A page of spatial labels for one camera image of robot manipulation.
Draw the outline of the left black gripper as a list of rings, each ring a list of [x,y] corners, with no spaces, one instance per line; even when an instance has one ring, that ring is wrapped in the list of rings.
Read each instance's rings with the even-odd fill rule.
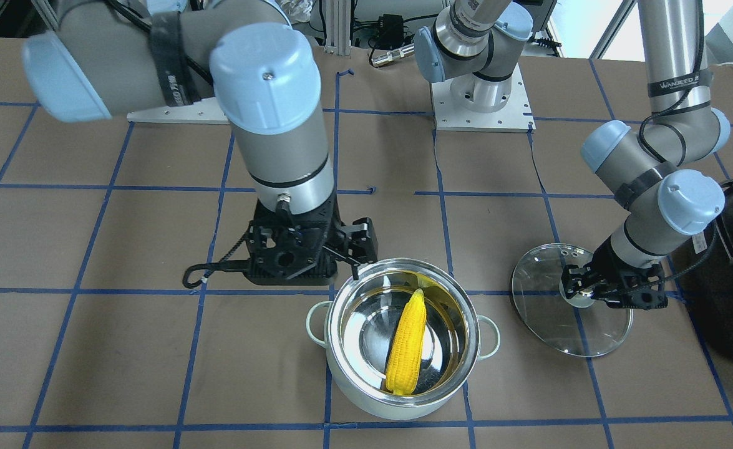
[[[615,255],[610,241],[604,241],[585,266],[567,264],[560,278],[565,299],[589,293],[611,309],[665,309],[664,270],[660,262],[637,268]]]

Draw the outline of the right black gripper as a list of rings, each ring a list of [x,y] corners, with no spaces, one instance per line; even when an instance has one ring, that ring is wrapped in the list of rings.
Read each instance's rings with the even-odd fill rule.
[[[329,285],[339,261],[350,265],[352,279],[360,266],[378,260],[377,231],[369,217],[348,225],[341,221],[337,199],[292,215],[257,201],[246,232],[250,255],[246,278],[257,285]]]

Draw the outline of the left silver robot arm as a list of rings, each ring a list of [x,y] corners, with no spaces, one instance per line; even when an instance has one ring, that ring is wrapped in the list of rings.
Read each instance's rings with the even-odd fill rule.
[[[638,14],[651,113],[637,130],[610,120],[582,145],[583,161],[628,217],[588,262],[563,266],[558,290],[575,307],[663,309],[662,258],[725,205],[711,177],[686,168],[720,150],[731,132],[726,115],[711,107],[702,2],[640,1]],[[468,110],[500,110],[533,23],[512,1],[455,1],[415,32],[417,67],[428,82],[451,80]]]

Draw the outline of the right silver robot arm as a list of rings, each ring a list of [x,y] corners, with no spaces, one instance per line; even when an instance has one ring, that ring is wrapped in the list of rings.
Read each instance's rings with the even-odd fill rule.
[[[341,221],[321,75],[306,35],[274,1],[215,1],[201,11],[137,12],[118,1],[65,1],[55,31],[27,38],[27,81],[47,113],[89,122],[214,97],[232,127],[258,201],[231,253],[190,266],[257,285],[327,285],[337,265],[359,279],[377,261],[368,217]]]

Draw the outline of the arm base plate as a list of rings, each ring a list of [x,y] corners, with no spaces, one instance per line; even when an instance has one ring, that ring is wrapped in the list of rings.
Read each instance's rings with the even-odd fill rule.
[[[187,106],[158,106],[127,114],[129,122],[150,124],[212,124],[229,125],[215,97]]]
[[[520,66],[509,79],[474,74],[430,85],[438,131],[528,133],[536,129]]]

